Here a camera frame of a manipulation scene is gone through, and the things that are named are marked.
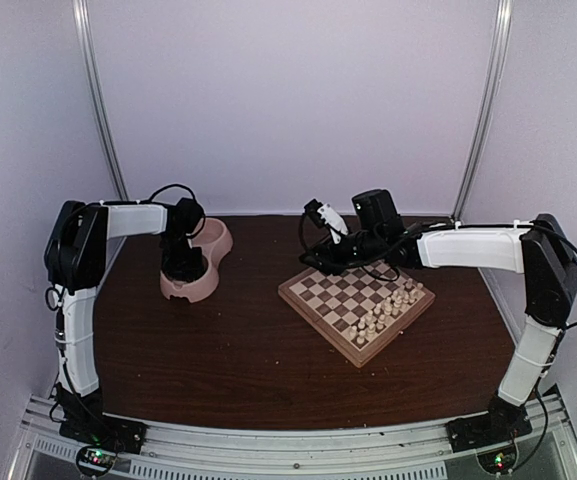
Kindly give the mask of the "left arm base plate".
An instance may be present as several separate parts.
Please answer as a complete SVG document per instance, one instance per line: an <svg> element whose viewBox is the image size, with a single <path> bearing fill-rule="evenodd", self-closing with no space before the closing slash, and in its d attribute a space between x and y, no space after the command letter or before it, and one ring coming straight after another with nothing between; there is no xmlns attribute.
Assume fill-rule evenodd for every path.
<svg viewBox="0 0 577 480"><path fill-rule="evenodd" d="M101 425L92 421L90 424L81 424L67 419L59 427L59 434L115 453L141 452L147 431L144 423L107 416L103 417L103 423L104 425Z"/></svg>

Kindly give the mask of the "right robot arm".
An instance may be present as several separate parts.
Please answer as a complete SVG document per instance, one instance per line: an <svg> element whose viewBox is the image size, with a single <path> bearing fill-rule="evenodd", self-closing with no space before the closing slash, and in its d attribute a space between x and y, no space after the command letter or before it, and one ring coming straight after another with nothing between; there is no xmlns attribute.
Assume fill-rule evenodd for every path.
<svg viewBox="0 0 577 480"><path fill-rule="evenodd" d="M519 424L522 409L553 360L577 295L577 254L558 221L540 214L528 222L407 227L392 196L373 189L353 197L359 230L349 230L330 205L316 199L303 212L329 237L305 245L301 261L324 274L383 262L392 268L485 268L524 279L526 322L509 367L481 419L487 440L503 440Z"/></svg>

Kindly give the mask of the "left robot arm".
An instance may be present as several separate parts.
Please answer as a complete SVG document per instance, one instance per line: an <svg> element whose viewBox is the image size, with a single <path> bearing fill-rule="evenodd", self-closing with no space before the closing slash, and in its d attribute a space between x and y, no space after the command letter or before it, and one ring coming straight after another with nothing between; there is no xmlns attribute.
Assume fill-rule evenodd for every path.
<svg viewBox="0 0 577 480"><path fill-rule="evenodd" d="M194 196L165 204L148 198L131 202L63 204L44 253L48 308L56 314L55 341L60 356L57 401L65 420L91 444L112 433L102 413L102 394L94 359L93 312L106 271L111 239L157 235L160 277L174 286L198 282L209 261L199 243L207 217Z"/></svg>

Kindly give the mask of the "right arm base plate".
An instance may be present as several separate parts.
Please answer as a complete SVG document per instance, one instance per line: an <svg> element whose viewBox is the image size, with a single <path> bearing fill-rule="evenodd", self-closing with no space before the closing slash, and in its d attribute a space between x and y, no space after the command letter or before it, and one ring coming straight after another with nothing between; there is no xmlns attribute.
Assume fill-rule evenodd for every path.
<svg viewBox="0 0 577 480"><path fill-rule="evenodd" d="M448 440L454 453L481 449L530 434L532 425L519 419L511 425L495 424L488 414L457 418L446 424Z"/></svg>

